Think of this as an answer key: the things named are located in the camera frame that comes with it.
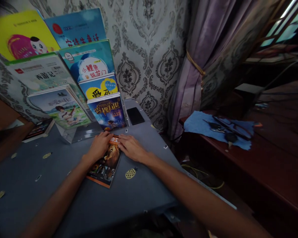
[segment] hand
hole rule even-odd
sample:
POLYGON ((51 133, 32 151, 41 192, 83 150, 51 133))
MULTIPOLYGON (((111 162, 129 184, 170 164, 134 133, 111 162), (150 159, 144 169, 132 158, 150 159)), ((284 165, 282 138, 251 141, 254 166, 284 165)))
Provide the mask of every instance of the hand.
POLYGON ((151 157, 151 153, 147 152, 133 136, 121 134, 118 141, 120 142, 118 147, 133 161, 145 163, 151 157))
POLYGON ((108 131, 101 132, 98 136, 95 136, 94 141, 86 155, 83 156, 83 160, 92 166, 106 153, 109 140, 114 134, 110 134, 108 131))

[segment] lion illustration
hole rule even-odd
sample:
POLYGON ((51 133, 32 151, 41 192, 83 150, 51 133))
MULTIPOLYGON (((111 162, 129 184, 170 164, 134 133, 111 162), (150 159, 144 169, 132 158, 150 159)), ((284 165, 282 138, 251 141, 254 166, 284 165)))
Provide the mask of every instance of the lion illustration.
POLYGON ((105 166, 116 168, 119 158, 119 148, 116 144, 110 144, 107 154, 104 156, 105 166))

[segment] wallpaper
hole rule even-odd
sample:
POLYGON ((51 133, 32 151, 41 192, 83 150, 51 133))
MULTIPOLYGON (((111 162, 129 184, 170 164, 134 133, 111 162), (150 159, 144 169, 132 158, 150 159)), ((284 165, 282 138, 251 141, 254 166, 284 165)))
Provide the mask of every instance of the wallpaper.
MULTIPOLYGON (((135 98, 158 131, 183 60, 188 1, 182 0, 11 0, 0 15, 37 8, 44 18, 99 7, 110 41, 122 96, 135 98)), ((47 117, 27 101, 28 88, 5 68, 0 55, 0 99, 27 120, 47 117)))

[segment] table surface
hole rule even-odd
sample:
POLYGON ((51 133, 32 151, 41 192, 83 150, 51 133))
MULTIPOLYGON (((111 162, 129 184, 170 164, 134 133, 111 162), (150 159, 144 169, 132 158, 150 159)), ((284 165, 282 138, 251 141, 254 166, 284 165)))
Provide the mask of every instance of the table surface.
MULTIPOLYGON (((298 81, 265 91, 265 93, 287 91, 298 93, 298 81)), ((290 96, 298 98, 298 95, 262 95, 260 100, 285 100, 290 96)), ((293 122, 298 120, 298 100, 268 104, 268 108, 262 109, 262 112, 253 111, 247 118, 247 120, 263 124, 261 128, 254 128, 257 133, 252 139, 249 151, 236 146, 228 150, 227 143, 200 136, 298 212, 298 134, 293 131, 293 122)), ((180 123, 183 125, 187 118, 180 119, 180 123)))
MULTIPOLYGON (((141 107, 133 99, 125 100, 126 108, 141 107)), ((145 122, 128 127, 148 150, 181 170, 165 142, 151 126, 150 119, 142 110, 145 122)), ((126 128, 114 131, 119 135, 126 128)), ((61 140, 54 125, 46 138, 22 143, 15 158, 6 158, 0 164, 0 237, 16 237, 49 199, 61 182, 88 151, 93 139, 71 145, 61 140)), ((177 200, 144 165, 122 154, 110 189, 84 179, 72 205, 59 226, 56 237, 78 237, 121 222, 144 211, 160 210, 175 206, 177 200), (126 179, 125 173, 138 168, 135 177, 126 179)))

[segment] forearm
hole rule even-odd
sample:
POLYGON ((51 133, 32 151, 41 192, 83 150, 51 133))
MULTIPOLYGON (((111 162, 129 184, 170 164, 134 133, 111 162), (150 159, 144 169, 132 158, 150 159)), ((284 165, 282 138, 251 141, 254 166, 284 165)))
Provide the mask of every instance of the forearm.
POLYGON ((153 173, 196 218, 219 237, 271 237, 217 196, 158 157, 145 161, 153 173))
POLYGON ((21 237, 51 237, 54 234, 91 166, 84 159, 80 161, 36 214, 21 237))

